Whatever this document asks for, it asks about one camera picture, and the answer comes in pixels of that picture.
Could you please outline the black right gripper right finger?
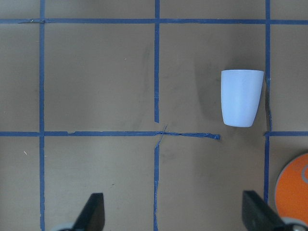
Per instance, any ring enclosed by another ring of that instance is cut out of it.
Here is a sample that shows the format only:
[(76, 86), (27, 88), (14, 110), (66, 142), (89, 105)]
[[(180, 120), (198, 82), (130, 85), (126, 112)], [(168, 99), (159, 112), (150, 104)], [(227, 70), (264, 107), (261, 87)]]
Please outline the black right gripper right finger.
[(286, 224), (255, 191), (243, 191), (242, 222), (248, 231), (284, 231)]

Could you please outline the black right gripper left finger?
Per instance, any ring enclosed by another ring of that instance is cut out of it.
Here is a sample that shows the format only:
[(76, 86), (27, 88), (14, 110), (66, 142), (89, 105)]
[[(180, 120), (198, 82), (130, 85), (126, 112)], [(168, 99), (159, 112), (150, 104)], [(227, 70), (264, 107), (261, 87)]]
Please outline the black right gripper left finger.
[(103, 193), (93, 193), (76, 219), (72, 231), (102, 231), (105, 226)]

